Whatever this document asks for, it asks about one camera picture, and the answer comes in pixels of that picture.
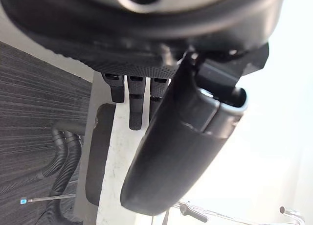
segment black corrugated pipe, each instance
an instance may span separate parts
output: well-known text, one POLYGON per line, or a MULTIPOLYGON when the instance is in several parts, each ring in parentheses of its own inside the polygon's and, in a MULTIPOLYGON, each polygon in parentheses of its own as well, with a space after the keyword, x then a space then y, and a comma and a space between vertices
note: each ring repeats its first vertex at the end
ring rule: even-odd
POLYGON ((63 131, 69 130, 78 135, 85 134, 85 124, 68 121, 58 121, 52 126, 52 140, 56 147, 54 159, 43 169, 34 171, 27 175, 18 177, 9 182, 0 185, 0 195, 8 193, 22 186, 38 182, 44 178, 50 177, 60 170, 67 159, 67 145, 63 131))
MULTIPOLYGON (((49 196, 59 196, 74 174, 82 153, 80 138, 78 135, 65 131, 66 142, 69 148, 69 155, 57 177, 49 196)), ((61 200, 50 200, 47 202, 46 214, 51 225, 83 225, 83 222, 72 222, 65 218, 61 213, 61 200)))

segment gray carpet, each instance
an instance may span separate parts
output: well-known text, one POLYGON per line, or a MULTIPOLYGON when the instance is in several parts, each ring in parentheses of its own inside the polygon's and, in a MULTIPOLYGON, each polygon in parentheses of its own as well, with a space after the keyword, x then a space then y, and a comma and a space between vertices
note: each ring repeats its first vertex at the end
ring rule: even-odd
MULTIPOLYGON (((0 42, 0 183, 52 160, 51 125, 86 122, 90 92, 90 82, 0 42)), ((0 225, 47 225, 45 214, 39 219, 45 202, 19 200, 47 196, 56 175, 0 196, 0 225)), ((75 193, 77 178, 78 170, 66 193, 75 193)), ((74 199, 62 201, 70 218, 73 205, 74 199)))

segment black tube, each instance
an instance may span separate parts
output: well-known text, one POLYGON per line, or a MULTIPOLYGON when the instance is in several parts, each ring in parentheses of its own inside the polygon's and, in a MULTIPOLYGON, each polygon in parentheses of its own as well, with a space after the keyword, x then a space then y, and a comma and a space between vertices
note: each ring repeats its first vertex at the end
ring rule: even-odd
POLYGON ((47 165, 43 169, 34 171, 25 176, 21 176, 0 185, 0 195, 18 189, 22 186, 38 182, 59 171, 59 169, 64 165, 64 162, 67 159, 67 145, 65 143, 65 136, 63 132, 54 129, 52 131, 52 140, 56 147, 56 154, 54 156, 54 159, 49 163, 49 165, 47 165))
POLYGON ((58 121, 52 126, 52 135, 54 131, 68 131, 77 135, 85 135, 85 123, 72 121, 58 121))
MULTIPOLYGON (((63 194, 70 178, 74 174, 82 153, 79 136, 70 132, 65 132, 65 135, 69 155, 51 189, 50 196, 63 194)), ((51 200, 47 202, 46 214, 51 225, 83 225, 83 222, 72 222, 65 218, 61 213, 60 203, 61 200, 51 200)))
POLYGON ((51 131, 52 140, 56 146, 56 154, 54 159, 43 169, 31 172, 25 176, 21 176, 17 179, 13 179, 0 185, 0 195, 18 189, 22 186, 38 182, 58 172, 64 165, 67 158, 67 145, 63 131, 70 131, 78 135, 84 135, 85 124, 69 121, 58 121, 52 126, 51 131))

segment metal bar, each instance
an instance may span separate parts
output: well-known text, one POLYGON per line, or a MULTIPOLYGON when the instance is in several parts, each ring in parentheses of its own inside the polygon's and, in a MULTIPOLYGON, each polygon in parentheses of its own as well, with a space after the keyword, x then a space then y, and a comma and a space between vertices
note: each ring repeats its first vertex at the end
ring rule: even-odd
POLYGON ((59 199, 65 199, 65 198, 74 198, 76 197, 76 194, 68 194, 68 195, 60 195, 60 196, 54 196, 54 197, 40 197, 40 198, 22 198, 21 204, 26 204, 28 202, 43 202, 43 201, 50 201, 50 200, 59 200, 59 199))

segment blue tip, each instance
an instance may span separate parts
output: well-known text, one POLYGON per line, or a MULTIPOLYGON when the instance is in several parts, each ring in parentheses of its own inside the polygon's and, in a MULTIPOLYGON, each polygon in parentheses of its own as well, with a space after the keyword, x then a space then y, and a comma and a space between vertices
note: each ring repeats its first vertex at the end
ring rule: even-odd
POLYGON ((27 199, 21 199, 21 204, 26 204, 27 203, 27 199))

